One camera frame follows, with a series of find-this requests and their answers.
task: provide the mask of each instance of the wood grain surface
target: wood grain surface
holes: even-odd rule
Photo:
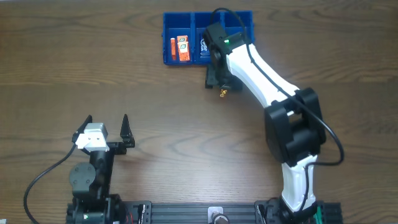
[[[22,198],[88,114],[137,147],[115,158],[112,193],[152,202],[254,202],[280,195],[280,164],[247,90],[221,99],[204,67],[162,60],[164,11],[253,10],[264,60],[312,87],[346,160],[315,169],[315,195],[345,223],[398,222],[398,2],[147,0],[0,2],[0,219],[30,223]],[[328,138],[320,161],[338,151]],[[65,223],[76,150],[31,190],[41,223]]]

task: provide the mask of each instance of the tabletop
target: tabletop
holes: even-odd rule
[[[22,198],[61,159],[91,114],[118,140],[128,114],[137,146],[116,156],[111,193],[152,202],[254,202],[283,189],[265,142],[263,109],[244,88],[219,97],[205,67],[162,59],[165,11],[253,10],[255,45],[288,82],[312,87],[346,160],[316,167],[317,199],[341,202],[345,223],[398,221],[398,2],[0,2],[0,219],[30,223]],[[319,161],[335,161],[333,140]],[[40,179],[28,204],[65,223],[76,150]]]

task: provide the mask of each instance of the small yellow object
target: small yellow object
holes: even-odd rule
[[[224,97],[227,92],[228,92],[228,90],[221,90],[220,97]]]

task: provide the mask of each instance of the screw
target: screw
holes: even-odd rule
[[[220,97],[224,97],[227,92],[228,92],[228,90],[221,90]]]

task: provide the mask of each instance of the robotic arm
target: robotic arm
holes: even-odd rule
[[[320,145],[326,140],[325,130],[259,71],[252,63],[246,45],[249,44],[252,58],[272,81],[321,119],[318,96],[310,88],[299,90],[281,78],[242,33],[228,35],[217,22],[206,28],[203,37],[212,61],[206,74],[206,87],[218,85],[222,90],[240,90],[243,82],[264,107],[267,143],[273,156],[282,164],[284,177],[279,200],[281,221],[298,223],[307,219],[316,213],[317,204],[312,187],[313,166],[308,168],[308,186],[305,166],[316,161]],[[290,122],[289,116],[293,114],[302,116]]]

